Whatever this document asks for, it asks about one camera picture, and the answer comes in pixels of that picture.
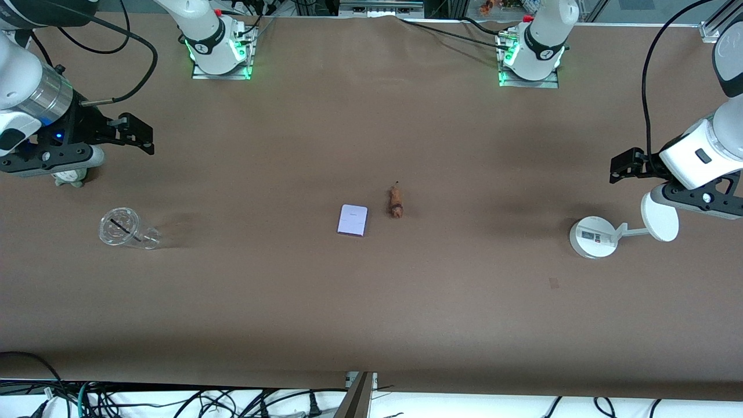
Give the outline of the lilac phone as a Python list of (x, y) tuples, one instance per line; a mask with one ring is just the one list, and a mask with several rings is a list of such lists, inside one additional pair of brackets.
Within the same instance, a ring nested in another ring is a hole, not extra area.
[(364, 206), (343, 204), (337, 225), (339, 235), (364, 236), (369, 210)]

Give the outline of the brown lion statue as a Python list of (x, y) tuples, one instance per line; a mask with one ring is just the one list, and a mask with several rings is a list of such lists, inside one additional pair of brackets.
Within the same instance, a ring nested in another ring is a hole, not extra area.
[(399, 188), (399, 182), (393, 183), (393, 185), (388, 189), (387, 213), (392, 219), (401, 219), (404, 215), (402, 193)]

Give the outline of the grey plush toy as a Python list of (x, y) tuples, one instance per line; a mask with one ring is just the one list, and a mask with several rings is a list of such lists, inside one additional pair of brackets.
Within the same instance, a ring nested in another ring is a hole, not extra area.
[(62, 185), (71, 185), (73, 188), (81, 188), (84, 186), (86, 177), (88, 175), (87, 168), (80, 168), (76, 170), (64, 170), (52, 174), (56, 187)]

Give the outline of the white round desk lamp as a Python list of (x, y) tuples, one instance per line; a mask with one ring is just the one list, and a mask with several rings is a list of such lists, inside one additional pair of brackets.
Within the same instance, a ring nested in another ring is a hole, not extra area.
[(652, 236), (659, 242), (671, 242), (679, 235), (679, 214), (674, 207), (653, 201), (649, 193), (640, 200), (641, 228), (631, 229), (624, 222), (613, 226), (602, 217), (586, 217), (575, 224), (569, 232), (573, 250), (581, 257), (597, 260), (615, 253), (620, 240), (633, 236)]

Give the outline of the clear plastic cup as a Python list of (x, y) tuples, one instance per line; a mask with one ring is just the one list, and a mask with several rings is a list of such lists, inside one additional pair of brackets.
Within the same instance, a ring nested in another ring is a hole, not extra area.
[(98, 227), (104, 244), (123, 248), (154, 250), (160, 247), (162, 235), (130, 207), (116, 207), (107, 212)]

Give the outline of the brown paper table cover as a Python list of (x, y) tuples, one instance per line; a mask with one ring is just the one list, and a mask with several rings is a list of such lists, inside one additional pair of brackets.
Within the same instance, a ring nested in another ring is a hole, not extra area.
[[(0, 174), (0, 350), (75, 380), (743, 399), (743, 219), (683, 211), (676, 240), (603, 260), (568, 240), (639, 226), (658, 183), (608, 181), (644, 143), (656, 27), (575, 27), (557, 89), (500, 87), (484, 46), (394, 17), (278, 18), (242, 82), (191, 79), (169, 16), (132, 27), (156, 72), (103, 111), (156, 153), (108, 145), (80, 189)], [(160, 247), (104, 244), (116, 207)]]

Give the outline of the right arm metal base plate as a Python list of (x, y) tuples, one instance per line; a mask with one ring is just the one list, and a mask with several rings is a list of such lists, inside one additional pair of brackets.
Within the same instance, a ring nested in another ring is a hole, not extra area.
[(200, 55), (191, 46), (189, 58), (193, 62), (195, 80), (250, 80), (257, 52), (258, 27), (234, 21), (230, 35), (212, 50), (211, 55)]

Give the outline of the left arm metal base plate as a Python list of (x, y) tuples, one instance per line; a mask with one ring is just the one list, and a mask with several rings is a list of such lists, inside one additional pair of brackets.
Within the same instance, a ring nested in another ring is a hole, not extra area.
[(558, 88), (557, 68), (565, 53), (565, 46), (535, 52), (524, 43), (522, 31), (517, 26), (499, 31), (496, 45), (499, 50), (498, 72), (500, 87)]

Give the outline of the metal table post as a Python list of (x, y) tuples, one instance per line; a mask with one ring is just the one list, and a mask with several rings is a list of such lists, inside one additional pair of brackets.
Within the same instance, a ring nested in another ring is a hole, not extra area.
[(346, 377), (350, 387), (333, 418), (369, 418), (372, 392), (378, 387), (377, 373), (348, 372)]

